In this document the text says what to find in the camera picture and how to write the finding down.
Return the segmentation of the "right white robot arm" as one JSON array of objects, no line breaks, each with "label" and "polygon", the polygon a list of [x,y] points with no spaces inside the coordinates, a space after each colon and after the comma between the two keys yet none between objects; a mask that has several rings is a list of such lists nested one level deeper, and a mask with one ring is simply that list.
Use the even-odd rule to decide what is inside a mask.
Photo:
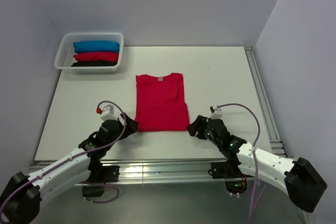
[{"label": "right white robot arm", "polygon": [[314,212],[327,189],[327,183],[307,159],[294,160],[254,148],[250,142],[230,134],[221,119],[199,115],[187,126],[187,131],[192,137],[209,140],[226,157],[224,162],[211,164],[214,179],[258,177],[283,191],[292,203],[309,213]]}]

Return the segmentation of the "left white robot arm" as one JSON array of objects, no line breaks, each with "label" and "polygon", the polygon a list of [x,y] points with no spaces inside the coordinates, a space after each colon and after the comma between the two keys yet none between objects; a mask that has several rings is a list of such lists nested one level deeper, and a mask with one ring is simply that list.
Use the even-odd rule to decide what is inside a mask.
[{"label": "left white robot arm", "polygon": [[138,130],[138,122],[122,114],[119,119],[105,120],[71,153],[28,175],[13,175],[1,194],[1,216],[6,223],[30,223],[43,206],[75,184],[98,181],[100,162],[112,145]]}]

